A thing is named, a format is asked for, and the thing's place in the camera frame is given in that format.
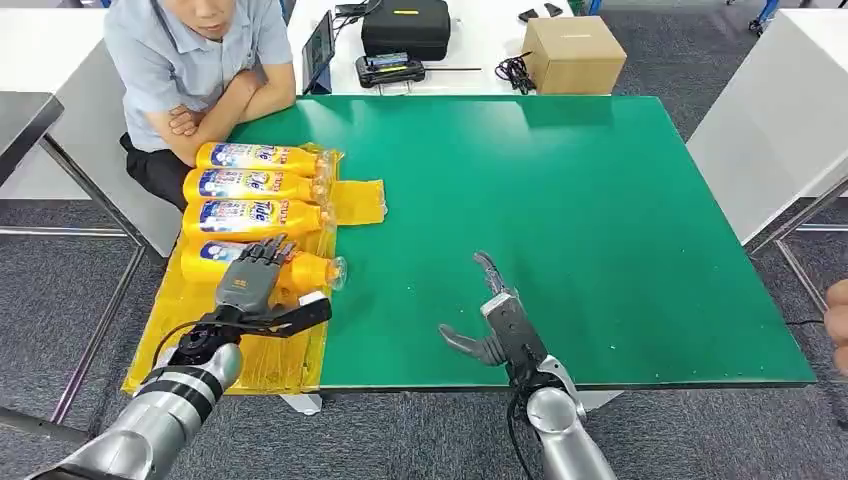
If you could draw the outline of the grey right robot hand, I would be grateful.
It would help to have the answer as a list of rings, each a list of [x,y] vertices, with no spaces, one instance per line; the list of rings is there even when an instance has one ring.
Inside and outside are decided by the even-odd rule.
[[[482,267],[486,284],[494,297],[507,290],[502,275],[487,253],[477,251],[474,253],[473,259]],[[442,338],[449,346],[460,353],[479,360],[485,365],[498,366],[507,361],[506,354],[495,333],[475,340],[458,334],[452,327],[446,324],[440,324],[438,329]]]

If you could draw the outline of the person's hand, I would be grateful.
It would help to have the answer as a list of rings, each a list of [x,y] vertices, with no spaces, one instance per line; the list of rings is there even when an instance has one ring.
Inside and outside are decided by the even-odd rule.
[[[843,279],[836,282],[827,290],[825,297],[827,311],[823,317],[826,330],[835,345],[833,353],[834,365],[844,377],[847,376],[848,369],[847,285],[848,281]]]

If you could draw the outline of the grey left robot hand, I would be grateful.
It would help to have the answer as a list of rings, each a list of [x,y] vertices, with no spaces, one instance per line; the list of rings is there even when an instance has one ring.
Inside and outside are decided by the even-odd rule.
[[[215,316],[224,321],[250,323],[282,315],[292,305],[272,303],[284,253],[285,236],[249,244],[230,263],[215,291]]]

